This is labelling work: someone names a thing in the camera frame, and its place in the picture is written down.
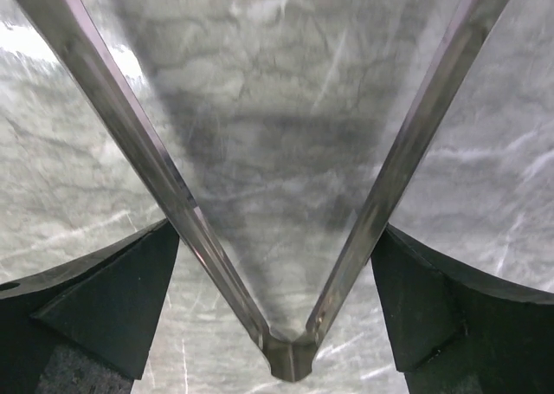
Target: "metal bracket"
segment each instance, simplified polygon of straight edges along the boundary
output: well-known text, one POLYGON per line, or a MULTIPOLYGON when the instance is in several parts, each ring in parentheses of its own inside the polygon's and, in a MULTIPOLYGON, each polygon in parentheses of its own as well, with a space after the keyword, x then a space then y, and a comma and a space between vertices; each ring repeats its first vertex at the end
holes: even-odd
POLYGON ((297 340, 281 340, 236 273, 81 0, 16 0, 77 81, 159 207, 266 356, 299 381, 422 160, 448 106, 508 0, 461 0, 383 168, 297 340))

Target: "gray marble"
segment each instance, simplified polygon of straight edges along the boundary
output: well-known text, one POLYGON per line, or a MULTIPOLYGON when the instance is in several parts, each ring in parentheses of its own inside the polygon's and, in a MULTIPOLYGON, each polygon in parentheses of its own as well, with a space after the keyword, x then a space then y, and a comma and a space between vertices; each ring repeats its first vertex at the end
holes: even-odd
MULTIPOLYGON (((271 325, 301 331, 458 0, 83 0, 271 325)), ((554 6, 512 0, 392 222, 554 290, 554 6)), ((162 214, 0 0, 0 281, 162 214)), ((313 374, 273 379, 187 248, 134 392, 406 392, 370 268, 313 374)))

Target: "v-shaped metal frame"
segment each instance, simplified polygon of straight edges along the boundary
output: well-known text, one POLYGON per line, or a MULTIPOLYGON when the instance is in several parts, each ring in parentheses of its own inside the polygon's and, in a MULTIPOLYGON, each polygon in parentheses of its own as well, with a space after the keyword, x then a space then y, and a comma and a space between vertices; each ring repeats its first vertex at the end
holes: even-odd
POLYGON ((269 361, 298 381, 312 361, 400 201, 451 100, 509 0, 461 0, 356 224, 316 302, 306 331, 281 340, 236 273, 81 0, 16 0, 77 81, 175 230, 269 361))

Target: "black support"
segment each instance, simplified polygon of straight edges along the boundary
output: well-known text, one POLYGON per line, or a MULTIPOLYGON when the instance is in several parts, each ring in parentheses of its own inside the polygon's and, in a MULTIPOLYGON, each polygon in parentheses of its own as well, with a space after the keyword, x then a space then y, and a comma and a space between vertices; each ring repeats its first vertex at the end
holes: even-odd
POLYGON ((554 294, 471 268, 390 225, 372 265, 410 394, 554 393, 554 294))
POLYGON ((145 368, 178 244, 162 221, 0 286, 0 392, 130 392, 145 368))

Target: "marble surface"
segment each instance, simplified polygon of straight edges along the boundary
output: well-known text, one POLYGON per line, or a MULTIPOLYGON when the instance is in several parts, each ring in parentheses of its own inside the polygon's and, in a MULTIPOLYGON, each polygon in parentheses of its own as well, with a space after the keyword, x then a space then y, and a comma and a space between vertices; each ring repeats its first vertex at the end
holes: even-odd
MULTIPOLYGON (((83 0, 275 329, 309 314, 458 0, 83 0)), ((554 291, 554 5, 512 0, 392 223, 554 291)), ((0 0, 0 282, 162 217, 68 73, 0 0)), ((298 384, 182 247, 133 392, 407 392, 370 268, 298 384)))

